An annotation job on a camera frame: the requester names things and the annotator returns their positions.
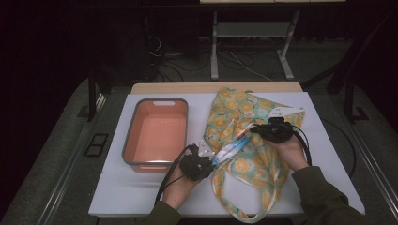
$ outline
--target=white table surface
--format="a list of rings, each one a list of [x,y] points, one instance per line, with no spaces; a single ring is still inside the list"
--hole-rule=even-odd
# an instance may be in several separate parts
[[[340,189],[352,207],[365,214],[364,206],[338,158],[321,120],[305,92],[254,93],[269,100],[305,110],[302,130],[307,135],[313,165],[320,166],[326,179]],[[206,120],[215,93],[204,94],[142,94],[128,95],[120,115],[108,156],[104,163],[89,214],[98,217],[138,217],[148,214],[154,205],[164,173],[135,172],[122,158],[124,143],[136,103],[143,98],[184,98],[189,103],[187,144],[202,139]],[[211,188],[211,176],[203,180],[179,209],[185,217],[229,217]],[[259,193],[236,178],[229,176],[225,182],[225,197],[248,214],[256,214],[260,207]],[[269,212],[270,216],[302,214],[299,191],[289,175],[280,200]]]

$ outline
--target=green sleeve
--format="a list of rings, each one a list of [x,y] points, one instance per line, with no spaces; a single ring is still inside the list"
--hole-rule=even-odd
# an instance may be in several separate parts
[[[159,201],[152,209],[150,214],[142,217],[134,225],[177,225],[181,220],[181,215],[168,204]]]
[[[348,205],[347,197],[325,180],[319,167],[304,168],[292,176],[309,224],[369,224],[361,213]]]

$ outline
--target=hand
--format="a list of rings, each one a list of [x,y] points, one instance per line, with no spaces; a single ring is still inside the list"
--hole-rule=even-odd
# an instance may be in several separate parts
[[[293,171],[298,171],[305,167],[309,167],[305,159],[301,143],[296,136],[292,136],[288,141],[275,143],[263,139],[263,142],[278,150],[281,158],[289,165]]]
[[[184,174],[179,168],[179,165],[177,165],[167,184],[170,184],[178,178],[179,179],[166,187],[166,189],[163,191],[163,201],[173,207],[175,210],[178,210],[179,207],[184,204],[188,197],[190,197],[193,188],[195,188],[195,186],[201,182],[192,181],[183,175]]]

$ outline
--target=orange plastic tray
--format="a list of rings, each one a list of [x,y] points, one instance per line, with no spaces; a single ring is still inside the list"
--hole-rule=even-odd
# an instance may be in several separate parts
[[[140,100],[131,119],[123,159],[136,172],[165,172],[186,145],[188,102]]]

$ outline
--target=wooden table edge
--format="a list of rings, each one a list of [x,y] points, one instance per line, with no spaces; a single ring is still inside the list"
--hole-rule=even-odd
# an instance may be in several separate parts
[[[302,92],[298,82],[156,82],[136,83],[132,94],[216,93],[222,87],[251,92]]]

